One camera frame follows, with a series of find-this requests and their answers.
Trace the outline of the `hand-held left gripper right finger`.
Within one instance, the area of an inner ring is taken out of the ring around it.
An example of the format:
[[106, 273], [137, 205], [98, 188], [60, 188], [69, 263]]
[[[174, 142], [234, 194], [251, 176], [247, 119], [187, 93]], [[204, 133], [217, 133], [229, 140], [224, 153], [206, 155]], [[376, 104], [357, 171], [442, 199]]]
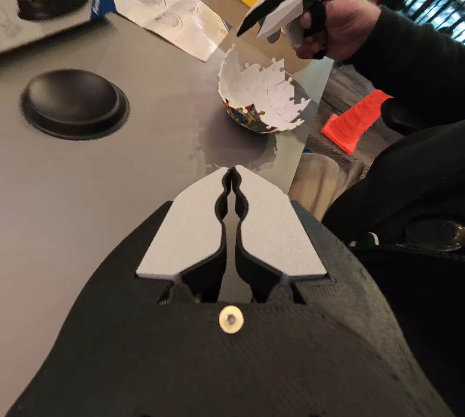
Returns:
[[232, 168], [236, 232], [235, 265], [239, 277], [263, 303], [278, 284], [326, 281], [328, 271], [288, 195], [242, 165]]

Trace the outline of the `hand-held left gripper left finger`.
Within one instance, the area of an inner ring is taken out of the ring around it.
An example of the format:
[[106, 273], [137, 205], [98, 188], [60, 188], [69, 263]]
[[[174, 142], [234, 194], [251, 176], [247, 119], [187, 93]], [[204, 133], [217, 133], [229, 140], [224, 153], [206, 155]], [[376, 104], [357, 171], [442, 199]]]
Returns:
[[224, 217], [231, 170], [221, 167], [171, 203], [137, 270], [141, 279], [185, 284], [203, 303], [218, 301], [227, 267]]

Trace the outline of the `half-built puzzle ball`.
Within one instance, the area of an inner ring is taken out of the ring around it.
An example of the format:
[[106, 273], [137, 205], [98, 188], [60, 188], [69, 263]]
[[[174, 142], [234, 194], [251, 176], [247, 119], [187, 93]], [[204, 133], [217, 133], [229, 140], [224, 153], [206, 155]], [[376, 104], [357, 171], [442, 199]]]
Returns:
[[284, 60], [272, 59], [264, 68], [241, 63], [236, 46], [226, 52], [218, 73], [218, 94], [229, 116], [247, 130], [271, 135], [292, 131], [311, 99], [297, 96]]

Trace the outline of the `person's right forearm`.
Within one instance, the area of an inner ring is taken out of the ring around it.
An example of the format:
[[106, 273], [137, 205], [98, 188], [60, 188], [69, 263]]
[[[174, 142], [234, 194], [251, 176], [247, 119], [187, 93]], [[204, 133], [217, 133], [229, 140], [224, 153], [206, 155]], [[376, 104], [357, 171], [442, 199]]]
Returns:
[[464, 134], [465, 48], [430, 24], [382, 7], [367, 40], [343, 63], [402, 106], [440, 123], [436, 128]]

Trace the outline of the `black round ball stand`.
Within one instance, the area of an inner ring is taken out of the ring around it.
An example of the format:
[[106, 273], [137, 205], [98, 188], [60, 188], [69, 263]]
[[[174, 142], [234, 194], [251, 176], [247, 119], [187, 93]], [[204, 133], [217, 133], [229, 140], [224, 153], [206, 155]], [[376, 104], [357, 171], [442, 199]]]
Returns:
[[68, 141], [107, 137], [129, 118], [127, 96], [93, 72], [61, 69], [42, 73], [24, 88], [20, 108], [39, 131]]

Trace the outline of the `person's right hand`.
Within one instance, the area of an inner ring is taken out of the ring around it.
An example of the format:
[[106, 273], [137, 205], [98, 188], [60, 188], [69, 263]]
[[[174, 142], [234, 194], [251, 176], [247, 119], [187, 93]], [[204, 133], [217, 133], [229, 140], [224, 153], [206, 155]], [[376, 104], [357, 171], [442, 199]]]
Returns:
[[295, 50], [300, 59], [315, 59], [326, 49], [326, 57], [336, 62], [351, 58], [367, 40], [381, 10], [368, 0], [321, 0], [326, 23], [322, 32], [303, 39]]

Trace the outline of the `paper instruction leaflet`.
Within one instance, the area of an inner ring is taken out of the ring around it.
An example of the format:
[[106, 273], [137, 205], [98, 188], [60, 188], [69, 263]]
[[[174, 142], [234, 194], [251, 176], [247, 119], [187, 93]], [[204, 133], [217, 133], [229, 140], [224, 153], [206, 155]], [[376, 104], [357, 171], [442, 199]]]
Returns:
[[117, 13], [206, 62], [230, 31], [200, 0], [113, 0]]

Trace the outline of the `person's black jacket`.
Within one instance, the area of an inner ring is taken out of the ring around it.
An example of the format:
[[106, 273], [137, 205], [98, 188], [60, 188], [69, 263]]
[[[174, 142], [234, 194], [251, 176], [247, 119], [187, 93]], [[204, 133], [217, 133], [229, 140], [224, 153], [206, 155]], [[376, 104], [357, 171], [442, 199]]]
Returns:
[[383, 151], [322, 223], [367, 269], [427, 378], [464, 416], [464, 120]]

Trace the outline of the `orange traffic cone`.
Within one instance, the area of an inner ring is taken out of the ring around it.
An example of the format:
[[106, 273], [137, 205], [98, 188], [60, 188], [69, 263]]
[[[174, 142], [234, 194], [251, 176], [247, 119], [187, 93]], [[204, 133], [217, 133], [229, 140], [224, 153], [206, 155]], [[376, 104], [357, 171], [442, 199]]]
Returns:
[[343, 152], [351, 155], [360, 137], [381, 116], [381, 106], [388, 99], [391, 99], [390, 95], [375, 90], [341, 115], [332, 114], [321, 133]]

